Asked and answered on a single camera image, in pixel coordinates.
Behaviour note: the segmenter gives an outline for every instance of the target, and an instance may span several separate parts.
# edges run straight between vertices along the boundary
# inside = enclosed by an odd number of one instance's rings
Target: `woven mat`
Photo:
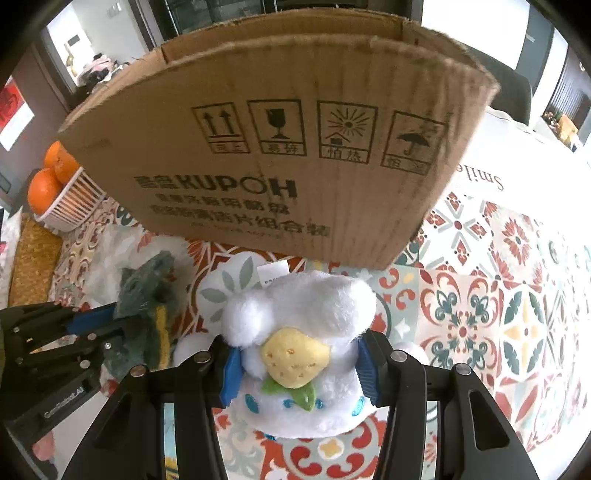
[[[21,238],[12,269],[8,306],[47,301],[62,239],[23,215]]]

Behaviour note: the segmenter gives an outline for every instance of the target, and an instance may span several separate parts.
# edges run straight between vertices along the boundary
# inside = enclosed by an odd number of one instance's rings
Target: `cardboard box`
[[[60,139],[151,231],[384,268],[497,89],[413,22],[295,10],[165,43]]]

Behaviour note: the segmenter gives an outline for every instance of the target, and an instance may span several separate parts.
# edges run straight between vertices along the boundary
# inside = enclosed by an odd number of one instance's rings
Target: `white plush toy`
[[[356,338],[375,312],[367,283],[317,271],[235,295],[223,311],[222,335],[242,350],[245,373],[230,408],[275,437],[352,430],[375,411],[355,370]],[[179,349],[176,358],[186,356],[186,342]]]

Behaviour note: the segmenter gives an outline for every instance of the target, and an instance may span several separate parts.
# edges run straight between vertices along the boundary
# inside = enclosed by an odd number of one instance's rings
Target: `white label tag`
[[[261,286],[267,288],[276,278],[289,275],[290,266],[287,263],[287,260],[279,260],[278,262],[267,263],[257,267],[256,272],[259,274]]]

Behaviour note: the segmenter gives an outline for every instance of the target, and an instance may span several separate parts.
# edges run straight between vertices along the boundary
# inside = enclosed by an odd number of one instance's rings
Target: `white wire basket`
[[[80,167],[47,211],[34,217],[51,228],[71,232],[96,210],[104,198],[105,192]]]

